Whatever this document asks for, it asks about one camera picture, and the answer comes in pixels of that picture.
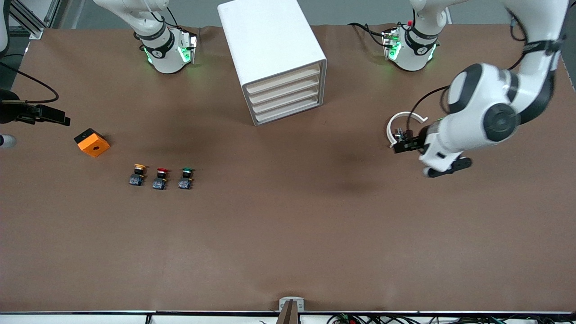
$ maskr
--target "metal frame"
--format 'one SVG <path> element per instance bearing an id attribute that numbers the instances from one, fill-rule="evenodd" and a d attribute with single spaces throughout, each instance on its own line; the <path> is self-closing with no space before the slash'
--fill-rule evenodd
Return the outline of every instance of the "metal frame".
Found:
<path id="1" fill-rule="evenodd" d="M 52 0 L 50 3 L 50 7 L 48 8 L 48 12 L 44 17 L 44 23 L 49 28 L 54 27 L 54 23 L 56 21 L 56 15 L 62 8 L 63 1 L 62 0 Z"/>
<path id="2" fill-rule="evenodd" d="M 48 28 L 44 21 L 36 17 L 20 0 L 11 1 L 10 16 L 30 33 L 30 39 L 41 39 L 44 28 Z"/>

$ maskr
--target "orange cube with hole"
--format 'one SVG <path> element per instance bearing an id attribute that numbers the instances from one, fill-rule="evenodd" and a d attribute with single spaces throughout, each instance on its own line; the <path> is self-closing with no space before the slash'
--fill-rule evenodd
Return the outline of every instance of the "orange cube with hole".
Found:
<path id="1" fill-rule="evenodd" d="M 97 157 L 110 148 L 110 144 L 104 137 L 91 128 L 74 137 L 74 141 L 82 152 L 93 157 Z"/>

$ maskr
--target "white storage box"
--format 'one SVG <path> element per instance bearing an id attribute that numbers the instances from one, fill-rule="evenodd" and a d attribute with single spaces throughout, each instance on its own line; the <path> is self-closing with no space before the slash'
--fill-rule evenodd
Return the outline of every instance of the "white storage box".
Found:
<path id="1" fill-rule="evenodd" d="M 255 125 L 322 104 L 326 56 L 296 0 L 234 0 L 218 14 Z"/>

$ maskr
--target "gray floor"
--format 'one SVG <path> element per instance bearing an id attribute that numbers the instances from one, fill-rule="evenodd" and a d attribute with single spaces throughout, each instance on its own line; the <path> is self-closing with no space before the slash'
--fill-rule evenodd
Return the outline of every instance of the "gray floor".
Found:
<path id="1" fill-rule="evenodd" d="M 189 27 L 221 26 L 217 6 L 228 0 L 172 0 L 170 8 L 179 24 Z M 370 25 L 407 21 L 412 18 L 408 0 L 298 0 L 304 15 L 312 25 L 345 25 L 350 22 Z M 499 0 L 470 0 L 450 7 L 454 24 L 507 24 L 508 14 Z M 170 20 L 168 12 L 162 13 Z M 97 6 L 92 0 L 68 0 L 58 24 L 60 28 L 108 29 L 129 28 L 120 18 Z M 576 9 L 567 19 L 569 40 L 563 58 L 570 75 L 576 77 Z M 13 37 L 10 52 L 23 53 L 27 41 Z M 17 56 L 3 59 L 14 67 L 20 65 Z M 0 86 L 9 89 L 14 73 L 2 73 Z"/>

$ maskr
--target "white hook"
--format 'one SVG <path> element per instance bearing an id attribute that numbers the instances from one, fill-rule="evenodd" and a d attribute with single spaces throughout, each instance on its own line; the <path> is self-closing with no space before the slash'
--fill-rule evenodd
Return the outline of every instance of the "white hook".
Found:
<path id="1" fill-rule="evenodd" d="M 392 122 L 394 121 L 394 119 L 398 118 L 398 117 L 408 117 L 410 116 L 410 112 L 409 111 L 403 111 L 403 112 L 399 112 L 398 114 L 392 116 L 392 118 L 390 118 L 390 121 L 388 122 L 388 126 L 386 126 L 386 135 L 388 136 L 388 141 L 390 141 L 390 148 L 392 148 L 394 146 L 394 144 L 398 143 L 398 141 L 396 141 L 396 139 L 394 138 L 394 135 L 392 135 Z M 412 113 L 411 118 L 416 119 L 420 124 L 427 121 L 428 117 L 424 117 L 422 118 L 422 116 L 416 114 L 415 112 Z"/>

